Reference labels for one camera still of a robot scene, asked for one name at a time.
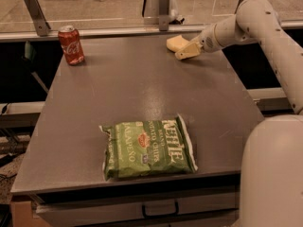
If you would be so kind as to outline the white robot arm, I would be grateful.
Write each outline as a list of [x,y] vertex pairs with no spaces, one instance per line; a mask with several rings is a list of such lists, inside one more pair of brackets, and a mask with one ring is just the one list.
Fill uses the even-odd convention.
[[280,86],[293,112],[265,119],[247,139],[239,227],[303,227],[303,49],[282,29],[273,6],[243,0],[234,15],[203,29],[175,56],[248,43],[257,43],[268,63],[253,74],[255,81]]

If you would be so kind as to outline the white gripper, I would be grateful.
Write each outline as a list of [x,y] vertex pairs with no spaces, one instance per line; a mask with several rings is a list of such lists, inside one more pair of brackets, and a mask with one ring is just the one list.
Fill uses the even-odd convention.
[[184,60],[199,56],[202,53],[202,49],[208,53],[217,51],[218,43],[214,30],[214,25],[204,28],[197,38],[188,41],[188,44],[182,50],[175,52],[175,57],[178,60]]

